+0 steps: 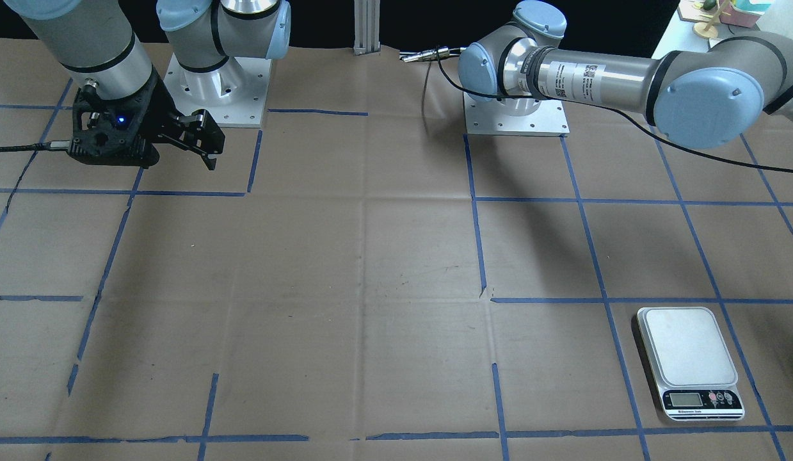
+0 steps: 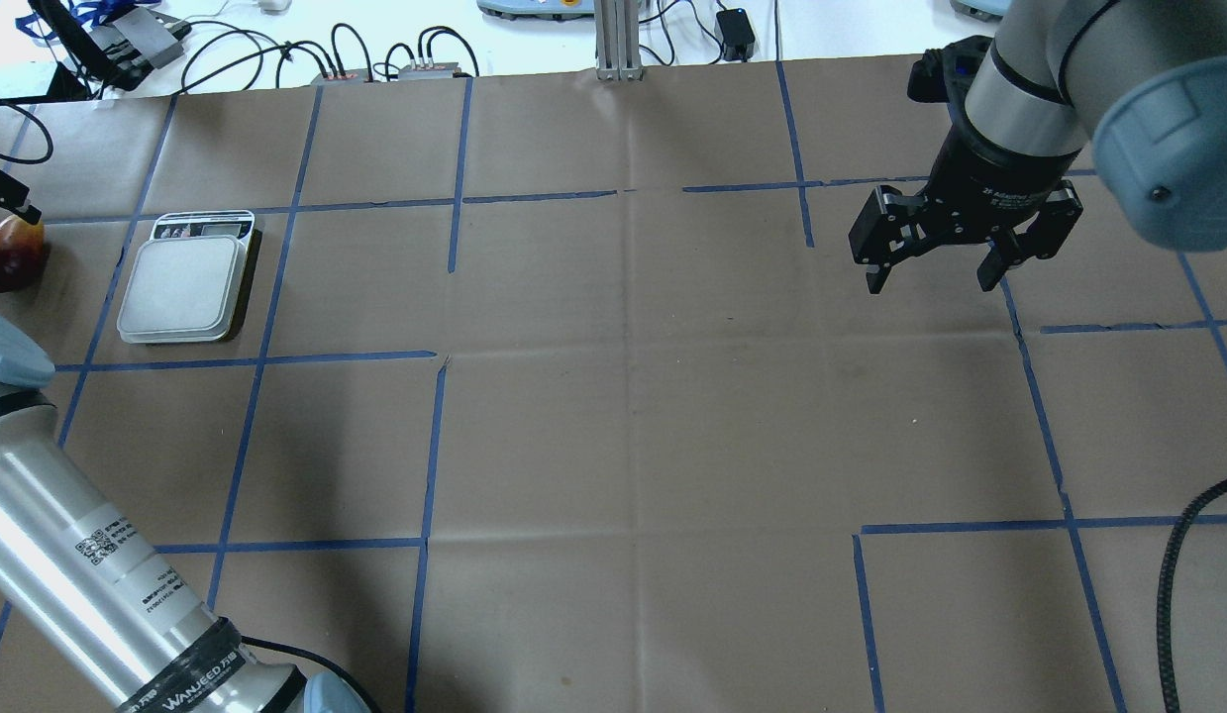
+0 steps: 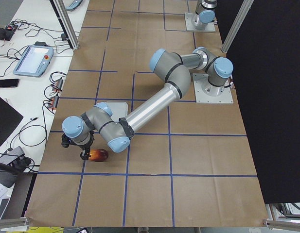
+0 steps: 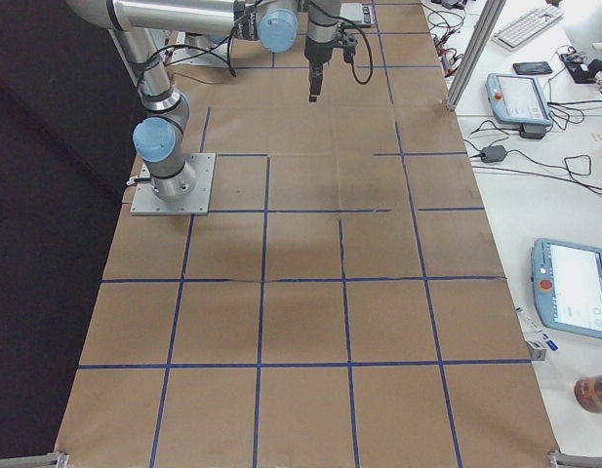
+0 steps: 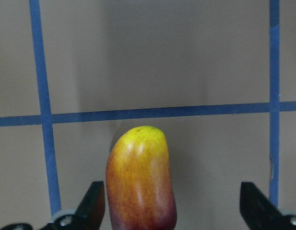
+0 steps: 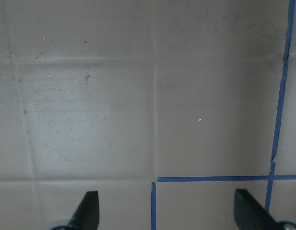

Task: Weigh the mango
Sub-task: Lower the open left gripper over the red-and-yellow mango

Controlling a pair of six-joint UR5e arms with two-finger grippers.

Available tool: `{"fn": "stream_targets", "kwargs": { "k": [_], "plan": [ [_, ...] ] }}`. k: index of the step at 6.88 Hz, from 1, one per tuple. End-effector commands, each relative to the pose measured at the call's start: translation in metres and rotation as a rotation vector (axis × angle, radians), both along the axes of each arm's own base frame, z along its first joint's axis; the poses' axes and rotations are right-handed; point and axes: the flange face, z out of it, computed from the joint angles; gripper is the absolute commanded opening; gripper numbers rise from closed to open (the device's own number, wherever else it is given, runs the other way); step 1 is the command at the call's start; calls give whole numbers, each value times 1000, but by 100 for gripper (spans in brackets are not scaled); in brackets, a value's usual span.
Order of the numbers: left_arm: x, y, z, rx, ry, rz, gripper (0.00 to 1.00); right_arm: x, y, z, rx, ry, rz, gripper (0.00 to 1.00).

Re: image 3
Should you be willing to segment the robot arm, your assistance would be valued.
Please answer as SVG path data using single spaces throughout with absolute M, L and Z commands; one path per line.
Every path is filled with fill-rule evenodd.
M 150 59 L 149 67 L 164 81 L 160 91 L 118 122 L 112 120 L 113 112 L 105 102 L 94 105 L 80 116 L 67 117 L 62 123 L 62 147 L 78 146 L 82 150 L 81 159 L 88 160 L 93 135 L 97 131 L 113 152 L 122 152 L 130 145 L 135 132 L 188 92 L 190 70 L 204 71 L 210 87 L 220 90 L 225 88 L 226 80 L 233 72 L 233 64 L 228 58 L 216 56 L 205 47 L 198 47 L 187 55 L 159 49 Z
M 217 0 L 198 0 L 193 24 L 199 29 L 205 28 L 209 23 L 214 21 L 216 7 Z

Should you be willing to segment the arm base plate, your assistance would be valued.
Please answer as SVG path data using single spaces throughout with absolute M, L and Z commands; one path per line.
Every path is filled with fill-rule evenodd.
M 184 18 L 188 32 L 215 32 L 215 12 L 212 10 L 205 10 L 199 14 L 185 13 Z
M 228 80 L 221 87 L 213 86 L 208 81 L 208 74 L 194 73 L 193 84 L 196 103 L 233 104 Z

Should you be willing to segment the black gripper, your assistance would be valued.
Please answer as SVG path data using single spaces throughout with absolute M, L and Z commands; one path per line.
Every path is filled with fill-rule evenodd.
M 82 152 L 80 153 L 80 157 L 82 160 L 89 160 L 89 158 L 91 157 L 90 147 L 94 141 L 93 134 L 94 134 L 94 132 L 89 132 L 86 140 L 84 142 L 82 142 L 81 145 L 79 145 L 79 147 L 82 149 Z

